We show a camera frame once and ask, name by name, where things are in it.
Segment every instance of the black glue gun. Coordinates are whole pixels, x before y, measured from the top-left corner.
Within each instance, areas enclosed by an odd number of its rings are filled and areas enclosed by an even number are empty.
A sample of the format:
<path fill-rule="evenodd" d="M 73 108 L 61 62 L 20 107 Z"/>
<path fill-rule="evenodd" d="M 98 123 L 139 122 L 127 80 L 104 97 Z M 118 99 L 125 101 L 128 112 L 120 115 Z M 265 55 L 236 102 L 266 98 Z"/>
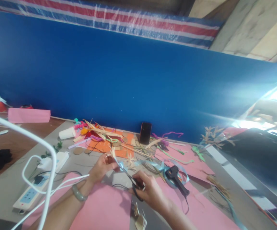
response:
<path fill-rule="evenodd" d="M 180 190 L 181 194 L 184 197 L 187 197 L 190 194 L 190 191 L 187 190 L 184 185 L 181 183 L 181 181 L 178 178 L 178 167 L 177 166 L 172 166 L 170 169 L 168 169 L 165 172 L 165 175 L 167 176 L 167 178 L 169 180 L 172 180 L 174 182 L 174 184 L 176 185 L 176 187 Z"/>

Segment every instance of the blue board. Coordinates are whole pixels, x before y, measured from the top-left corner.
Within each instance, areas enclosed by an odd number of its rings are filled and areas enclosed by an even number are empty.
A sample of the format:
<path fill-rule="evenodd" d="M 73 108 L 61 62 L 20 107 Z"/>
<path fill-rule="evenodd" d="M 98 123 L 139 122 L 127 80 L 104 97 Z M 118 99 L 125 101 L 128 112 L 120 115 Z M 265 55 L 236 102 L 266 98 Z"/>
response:
<path fill-rule="evenodd" d="M 199 142 L 276 84 L 274 63 L 0 12 L 0 94 L 14 107 Z"/>

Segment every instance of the bracelet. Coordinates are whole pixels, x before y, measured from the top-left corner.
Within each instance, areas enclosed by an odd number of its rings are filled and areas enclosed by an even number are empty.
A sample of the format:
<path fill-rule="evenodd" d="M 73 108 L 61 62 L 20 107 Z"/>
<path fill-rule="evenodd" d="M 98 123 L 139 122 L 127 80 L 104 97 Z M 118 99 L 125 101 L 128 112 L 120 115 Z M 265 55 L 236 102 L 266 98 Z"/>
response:
<path fill-rule="evenodd" d="M 72 186 L 72 192 L 74 193 L 74 196 L 78 199 L 80 202 L 84 202 L 87 200 L 88 196 L 83 196 L 80 191 L 78 190 L 78 187 L 76 184 Z"/>

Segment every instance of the power strip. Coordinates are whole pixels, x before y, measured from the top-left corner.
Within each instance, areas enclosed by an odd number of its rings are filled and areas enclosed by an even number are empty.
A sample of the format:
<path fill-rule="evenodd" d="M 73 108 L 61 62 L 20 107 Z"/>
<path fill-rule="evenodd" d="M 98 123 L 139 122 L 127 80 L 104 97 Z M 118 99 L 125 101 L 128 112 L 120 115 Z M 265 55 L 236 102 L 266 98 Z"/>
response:
<path fill-rule="evenodd" d="M 56 158 L 57 164 L 55 172 L 58 173 L 68 160 L 69 152 L 58 152 L 56 154 Z M 40 191 L 45 191 L 48 186 L 50 172 L 45 173 L 42 176 L 44 178 L 39 184 L 35 184 L 35 187 L 37 187 Z M 31 186 L 29 186 L 25 190 L 25 192 L 19 197 L 19 199 L 14 203 L 13 208 L 18 209 L 19 214 L 24 214 L 26 211 L 31 211 L 42 198 L 42 196 L 43 194 L 38 193 Z"/>

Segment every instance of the white cable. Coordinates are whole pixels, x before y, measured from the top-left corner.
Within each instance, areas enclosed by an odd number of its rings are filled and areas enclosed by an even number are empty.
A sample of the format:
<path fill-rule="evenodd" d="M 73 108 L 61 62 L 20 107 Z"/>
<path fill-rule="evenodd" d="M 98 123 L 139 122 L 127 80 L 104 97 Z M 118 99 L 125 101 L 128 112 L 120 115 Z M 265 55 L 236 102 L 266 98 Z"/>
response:
<path fill-rule="evenodd" d="M 84 177 L 88 177 L 89 174 L 87 175 L 84 175 L 84 176 L 80 176 L 80 177 L 75 177 L 75 178 L 71 178 L 71 179 L 68 179 L 66 181 L 64 181 L 63 183 L 61 183 L 55 190 L 52 191 L 51 195 L 52 196 L 57 190 L 59 189 L 62 189 L 62 188 L 66 188 L 66 187 L 69 187 L 69 186 L 73 186 L 74 184 L 77 184 L 77 183 L 80 183 L 82 180 L 78 181 L 78 182 L 75 182 L 73 184 L 70 184 L 70 185 L 66 185 L 66 186 L 63 186 L 63 184 L 69 182 L 69 181 L 72 181 L 72 180 L 76 180 L 76 179 L 81 179 L 81 178 L 84 178 Z M 15 230 L 23 221 L 25 221 L 33 212 L 35 212 L 45 201 L 42 201 L 39 205 L 37 205 L 32 211 L 30 211 L 24 218 L 22 218 L 21 221 L 19 221 L 11 230 Z"/>
<path fill-rule="evenodd" d="M 19 127 L 19 126 L 16 126 L 2 118 L 0 118 L 0 124 L 2 125 L 5 125 L 23 135 L 26 135 L 27 137 L 33 139 L 34 141 L 40 143 L 41 145 L 43 145 L 44 147 L 46 147 L 50 153 L 51 153 L 51 157 L 52 157 L 52 168 L 51 170 L 53 172 L 55 172 L 56 170 L 56 153 L 55 153 L 55 150 L 54 148 L 48 144 L 47 142 L 45 142 L 43 139 L 39 138 L 38 136 L 26 131 L 25 129 Z M 43 226 L 45 224 L 45 220 L 46 220 L 46 217 L 47 217 L 47 213 L 48 213 L 48 208 L 49 208 L 49 201 L 50 201 L 50 195 L 51 195 L 51 191 L 52 191 L 52 186 L 53 186 L 53 179 L 54 179 L 54 173 L 52 173 L 49 177 L 49 183 L 48 183 L 48 189 L 47 189 L 47 193 L 46 193 L 46 199 L 45 199 L 45 205 L 44 205 L 44 210 L 43 210 L 43 213 L 42 213 L 42 217 L 40 219 L 40 222 L 39 222 L 39 225 L 38 225 L 38 230 L 42 230 L 43 229 Z"/>
<path fill-rule="evenodd" d="M 25 171 L 26 171 L 26 168 L 27 168 L 28 164 L 30 163 L 30 161 L 31 161 L 31 159 L 32 159 L 33 157 L 36 157 L 36 158 L 39 158 L 40 160 L 42 160 L 42 158 L 41 158 L 40 156 L 37 156 L 37 155 L 31 156 L 31 157 L 29 158 L 29 160 L 27 161 L 26 165 L 24 166 L 24 168 L 23 168 L 23 170 L 22 170 L 22 172 L 21 172 L 21 176 L 22 176 L 23 180 L 24 180 L 29 186 L 31 186 L 31 188 L 33 188 L 35 191 L 37 191 L 38 193 L 41 193 L 41 194 L 46 194 L 46 192 L 41 191 L 41 190 L 38 190 L 38 189 L 37 189 L 26 177 L 25 177 L 25 175 L 24 175 L 24 173 L 25 173 Z"/>

